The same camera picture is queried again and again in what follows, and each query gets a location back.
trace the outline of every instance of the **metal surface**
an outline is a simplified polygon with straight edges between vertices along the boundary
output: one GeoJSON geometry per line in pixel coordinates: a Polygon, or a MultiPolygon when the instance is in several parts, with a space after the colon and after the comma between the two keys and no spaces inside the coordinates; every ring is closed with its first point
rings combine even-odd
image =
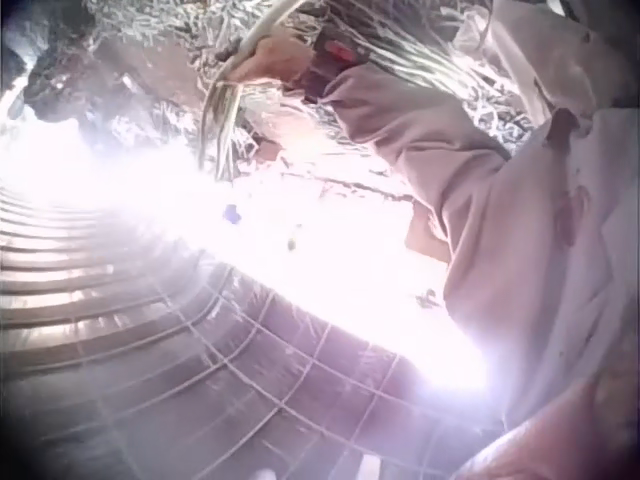
{"type": "Polygon", "coordinates": [[[47,478],[354,480],[370,454],[382,479],[439,479],[500,433],[181,242],[0,195],[3,408],[47,478]]]}

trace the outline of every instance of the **wire mesh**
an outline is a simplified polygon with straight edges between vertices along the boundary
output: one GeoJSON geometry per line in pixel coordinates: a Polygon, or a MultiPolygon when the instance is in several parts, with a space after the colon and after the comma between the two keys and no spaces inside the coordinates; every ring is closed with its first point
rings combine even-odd
{"type": "MultiPolygon", "coordinates": [[[[47,228],[64,230],[64,216],[47,228]]],[[[31,218],[38,222],[33,211],[20,222],[31,218]]],[[[95,225],[89,237],[102,231],[95,225]]],[[[146,236],[140,225],[125,227],[123,244],[146,236]]],[[[95,264],[114,263],[114,242],[62,238],[59,249],[87,249],[95,264]]],[[[33,247],[35,255],[40,244],[33,247]]],[[[46,326],[3,319],[9,411],[48,452],[54,477],[242,479],[268,469],[278,480],[352,480],[364,455],[373,455],[382,479],[446,478],[459,460],[441,461],[452,455],[440,448],[442,431],[455,432],[460,459],[497,435],[491,422],[448,410],[432,394],[394,387],[399,379],[408,385],[401,357],[293,308],[214,258],[176,247],[166,251],[177,261],[159,263],[178,281],[160,279],[156,255],[132,267],[152,297],[134,288],[139,301],[121,303],[115,288],[109,308],[88,315],[79,300],[46,326]]],[[[38,281],[48,280],[33,277],[25,288],[38,281]]],[[[73,288],[85,298],[95,289],[73,288]]]]}

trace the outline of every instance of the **welder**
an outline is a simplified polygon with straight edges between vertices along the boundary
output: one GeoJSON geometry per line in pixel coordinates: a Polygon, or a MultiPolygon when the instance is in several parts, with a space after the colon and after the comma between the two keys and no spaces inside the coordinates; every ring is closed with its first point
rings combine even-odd
{"type": "MultiPolygon", "coordinates": [[[[451,251],[446,308],[481,349],[508,427],[567,392],[590,395],[630,335],[623,326],[637,322],[637,107],[584,117],[558,106],[510,156],[458,99],[380,70],[348,38],[323,32],[309,47],[278,30],[229,77],[261,79],[330,106],[433,213],[451,251]]],[[[637,375],[627,380],[637,385],[637,375]]],[[[637,408],[627,413],[628,429],[637,408]]],[[[575,422],[591,422],[585,415],[575,422]]],[[[588,436],[571,425],[558,438],[588,436]]],[[[583,473],[594,445],[574,460],[583,473]]],[[[583,475],[556,460],[553,475],[517,478],[583,475]]]]}

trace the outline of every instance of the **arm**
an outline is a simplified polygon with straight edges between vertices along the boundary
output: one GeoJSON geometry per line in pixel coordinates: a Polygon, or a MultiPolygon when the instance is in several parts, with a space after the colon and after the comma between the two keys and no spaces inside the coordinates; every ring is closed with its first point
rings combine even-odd
{"type": "Polygon", "coordinates": [[[315,42],[310,65],[290,85],[308,102],[330,105],[353,142],[370,145],[406,178],[455,252],[472,192],[508,158],[473,125],[460,101],[386,74],[328,28],[315,42]]]}

